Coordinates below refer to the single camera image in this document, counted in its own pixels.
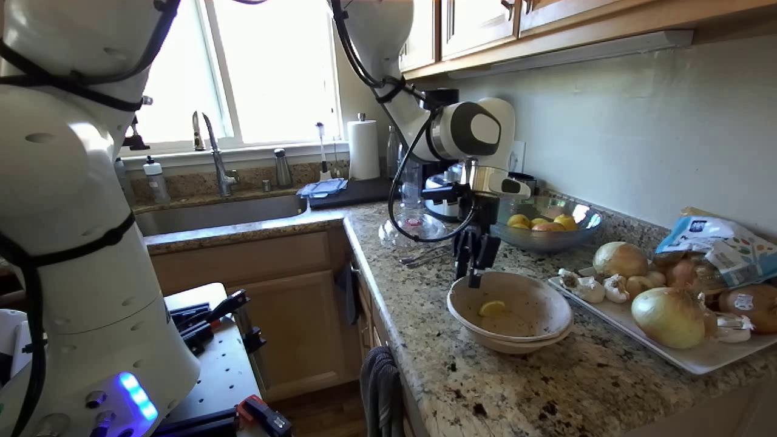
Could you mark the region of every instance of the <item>paper towel roll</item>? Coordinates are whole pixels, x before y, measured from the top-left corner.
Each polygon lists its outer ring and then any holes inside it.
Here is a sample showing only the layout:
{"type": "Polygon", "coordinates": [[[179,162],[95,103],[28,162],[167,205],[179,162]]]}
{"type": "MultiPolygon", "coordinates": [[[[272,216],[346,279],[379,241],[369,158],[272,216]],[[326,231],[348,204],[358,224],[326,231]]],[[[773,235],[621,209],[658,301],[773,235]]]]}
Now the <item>paper towel roll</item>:
{"type": "Polygon", "coordinates": [[[375,118],[348,123],[348,147],[353,180],[381,176],[379,125],[375,118]]]}

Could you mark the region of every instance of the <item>bowl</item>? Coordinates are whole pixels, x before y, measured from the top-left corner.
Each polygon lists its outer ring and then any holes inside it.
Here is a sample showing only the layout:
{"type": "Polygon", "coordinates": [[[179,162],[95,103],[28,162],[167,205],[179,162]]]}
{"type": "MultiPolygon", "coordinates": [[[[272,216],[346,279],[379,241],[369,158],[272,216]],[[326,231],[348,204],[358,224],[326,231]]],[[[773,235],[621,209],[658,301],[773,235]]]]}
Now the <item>bowl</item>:
{"type": "Polygon", "coordinates": [[[478,344],[507,354],[557,344],[574,323],[568,301],[553,287],[513,271],[483,271],[478,288],[466,277],[458,279],[447,307],[478,344]],[[488,301],[504,301],[506,310],[481,316],[488,301]]]}
{"type": "Polygon", "coordinates": [[[506,198],[500,202],[499,224],[490,225],[490,232],[506,241],[518,249],[530,253],[561,253],[572,249],[587,238],[603,231],[603,214],[593,205],[563,197],[530,197],[530,198],[506,198]],[[567,214],[576,220],[576,231],[523,231],[511,229],[507,218],[513,214],[524,214],[530,218],[545,216],[553,220],[558,214],[567,214]]]}

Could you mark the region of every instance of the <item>white bowl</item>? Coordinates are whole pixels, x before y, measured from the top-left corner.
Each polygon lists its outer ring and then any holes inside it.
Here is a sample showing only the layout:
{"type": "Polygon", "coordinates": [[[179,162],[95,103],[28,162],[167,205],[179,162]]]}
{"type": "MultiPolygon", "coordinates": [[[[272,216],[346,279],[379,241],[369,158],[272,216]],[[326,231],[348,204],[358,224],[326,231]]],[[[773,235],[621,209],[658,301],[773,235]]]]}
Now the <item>white bowl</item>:
{"type": "Polygon", "coordinates": [[[478,288],[471,288],[466,277],[458,279],[447,307],[475,340],[500,351],[553,344],[574,323],[568,301],[553,287],[511,271],[481,275],[478,288]],[[485,301],[506,301],[507,310],[483,317],[485,301]]]}

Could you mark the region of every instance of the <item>window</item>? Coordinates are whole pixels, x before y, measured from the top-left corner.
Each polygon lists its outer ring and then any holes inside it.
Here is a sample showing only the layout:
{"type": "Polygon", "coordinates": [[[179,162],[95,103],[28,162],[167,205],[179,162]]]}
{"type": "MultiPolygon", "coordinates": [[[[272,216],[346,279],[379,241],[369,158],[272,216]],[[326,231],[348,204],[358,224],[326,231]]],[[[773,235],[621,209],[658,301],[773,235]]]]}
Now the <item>window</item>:
{"type": "Polygon", "coordinates": [[[322,0],[179,2],[139,112],[154,152],[193,150],[193,112],[206,112],[226,147],[341,137],[335,38],[322,0]]]}

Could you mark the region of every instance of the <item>outlet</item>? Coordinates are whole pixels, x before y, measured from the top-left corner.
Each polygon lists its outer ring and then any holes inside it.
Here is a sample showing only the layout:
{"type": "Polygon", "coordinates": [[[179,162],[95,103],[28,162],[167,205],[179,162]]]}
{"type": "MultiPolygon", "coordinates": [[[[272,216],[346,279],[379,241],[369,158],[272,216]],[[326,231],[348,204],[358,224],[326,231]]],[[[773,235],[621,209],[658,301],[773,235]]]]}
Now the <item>outlet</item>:
{"type": "Polygon", "coordinates": [[[523,173],[528,158],[528,140],[516,140],[516,147],[511,150],[511,173],[523,173]]]}

